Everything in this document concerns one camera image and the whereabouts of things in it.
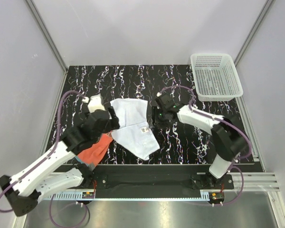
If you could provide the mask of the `white terry towel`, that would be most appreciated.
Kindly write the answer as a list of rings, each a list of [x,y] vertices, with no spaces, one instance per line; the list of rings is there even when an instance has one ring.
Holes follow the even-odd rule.
[[[117,98],[110,102],[119,119],[120,128],[112,138],[136,157],[146,161],[160,146],[147,122],[148,101]]]

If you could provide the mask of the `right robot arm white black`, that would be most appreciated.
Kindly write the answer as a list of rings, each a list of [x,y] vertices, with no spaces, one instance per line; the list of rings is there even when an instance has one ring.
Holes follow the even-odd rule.
[[[223,183],[223,176],[231,165],[240,159],[238,156],[248,149],[252,153],[252,145],[246,134],[236,126],[236,118],[210,114],[190,104],[177,104],[166,93],[158,93],[156,106],[152,107],[153,125],[159,128],[169,127],[175,122],[191,125],[212,136],[216,157],[209,167],[206,183],[211,188],[217,188]]]

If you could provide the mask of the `orange patterned towel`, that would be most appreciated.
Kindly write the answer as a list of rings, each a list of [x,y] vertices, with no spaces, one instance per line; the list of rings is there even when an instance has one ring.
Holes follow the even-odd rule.
[[[105,156],[112,141],[113,138],[110,134],[103,134],[99,142],[93,144],[92,147],[79,153],[76,156],[76,159],[81,163],[96,167]]]

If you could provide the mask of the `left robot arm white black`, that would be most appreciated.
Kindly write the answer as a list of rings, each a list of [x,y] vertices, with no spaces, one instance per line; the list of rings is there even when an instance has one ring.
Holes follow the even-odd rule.
[[[44,198],[59,191],[81,186],[88,188],[93,176],[88,168],[78,165],[65,174],[48,178],[63,163],[97,143],[104,133],[119,129],[119,120],[113,107],[89,113],[80,124],[65,130],[59,142],[13,176],[0,177],[2,193],[17,217],[31,212]]]

